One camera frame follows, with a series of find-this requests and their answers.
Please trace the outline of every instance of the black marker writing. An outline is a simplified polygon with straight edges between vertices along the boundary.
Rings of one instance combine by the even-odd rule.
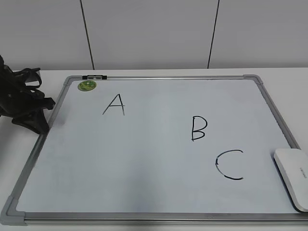
[[[116,97],[119,97],[119,100],[120,100],[121,105],[111,105],[111,104],[114,102],[114,100],[116,99]],[[124,114],[124,106],[125,106],[125,105],[123,105],[123,103],[122,103],[122,99],[121,99],[120,94],[117,94],[117,95],[114,97],[114,99],[111,101],[111,103],[108,105],[108,107],[105,109],[105,111],[103,112],[103,115],[105,114],[105,112],[107,111],[107,109],[108,109],[109,107],[122,107],[123,115],[125,115],[125,114]]]
[[[197,129],[197,130],[195,130],[194,129],[194,120],[195,120],[195,118],[201,118],[201,119],[203,119],[204,120],[204,122],[205,122],[205,125],[204,125],[204,127],[203,128],[200,128],[200,129]],[[197,140],[197,139],[201,139],[202,137],[204,137],[205,136],[205,133],[203,132],[203,131],[201,131],[201,130],[203,130],[203,129],[205,129],[206,127],[207,127],[207,120],[206,119],[204,119],[203,117],[201,117],[201,116],[193,116],[192,117],[192,141],[194,141],[194,140]],[[194,137],[194,133],[201,133],[201,135],[199,136],[199,137]]]
[[[239,150],[239,149],[233,149],[233,150],[225,151],[225,152],[219,154],[219,155],[216,157],[215,166],[216,166],[218,172],[220,172],[224,177],[226,177],[226,178],[228,178],[228,179],[231,179],[231,180],[242,180],[242,179],[244,179],[244,177],[240,177],[240,178],[228,177],[228,176],[226,176],[225,174],[223,174],[223,173],[221,172],[221,170],[218,168],[218,158],[220,158],[220,157],[221,157],[222,155],[224,155],[225,153],[230,153],[230,152],[241,152],[241,153],[243,153],[243,151],[242,151],[242,150]]]

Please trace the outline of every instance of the white surface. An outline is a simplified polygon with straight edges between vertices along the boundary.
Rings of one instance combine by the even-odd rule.
[[[296,208],[308,212],[307,154],[299,149],[277,149],[274,159]]]
[[[205,68],[217,0],[83,0],[95,69]]]
[[[0,54],[11,69],[92,69],[78,0],[1,0],[0,22]]]
[[[252,80],[74,81],[19,198],[25,212],[296,213],[289,145]],[[119,94],[125,105],[105,108]],[[115,99],[112,105],[119,105]],[[193,116],[208,122],[192,141]],[[194,129],[204,127],[196,118]],[[215,166],[232,177],[221,175]]]
[[[301,149],[308,153],[308,68],[256,68],[256,69],[197,69],[197,70],[118,70],[118,71],[42,71],[42,91],[48,97],[57,98],[64,79],[70,75],[148,75],[148,76],[198,76],[198,75],[243,75],[261,76],[264,85],[274,100]],[[20,175],[29,153],[37,139],[31,131],[15,126],[9,119],[0,118],[0,207]],[[28,226],[10,227],[0,225],[3,231],[101,231],[101,230],[215,230],[215,231],[306,231],[307,226]]]
[[[307,67],[306,0],[221,0],[210,68]]]

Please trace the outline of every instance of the gray plastic corner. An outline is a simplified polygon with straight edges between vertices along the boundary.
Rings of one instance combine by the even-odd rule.
[[[75,80],[81,80],[82,76],[68,76],[66,77],[63,85],[71,85]]]
[[[260,76],[257,75],[243,75],[244,79],[251,79],[257,84],[263,84]]]
[[[18,200],[9,196],[0,215],[2,225],[27,225],[25,223],[25,212],[16,210]]]

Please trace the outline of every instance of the whiteboard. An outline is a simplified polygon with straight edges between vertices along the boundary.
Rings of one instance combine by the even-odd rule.
[[[91,91],[80,82],[69,86],[18,211],[296,213],[271,157],[290,146],[254,81],[111,79]],[[103,114],[114,98],[121,105],[118,94],[123,107]],[[202,118],[207,126],[192,141],[202,136],[192,133],[194,116],[194,129]]]

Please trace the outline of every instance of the round magnet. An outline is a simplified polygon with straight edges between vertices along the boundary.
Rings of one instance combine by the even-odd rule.
[[[80,91],[89,91],[96,88],[96,82],[93,80],[86,80],[78,84],[78,89]]]

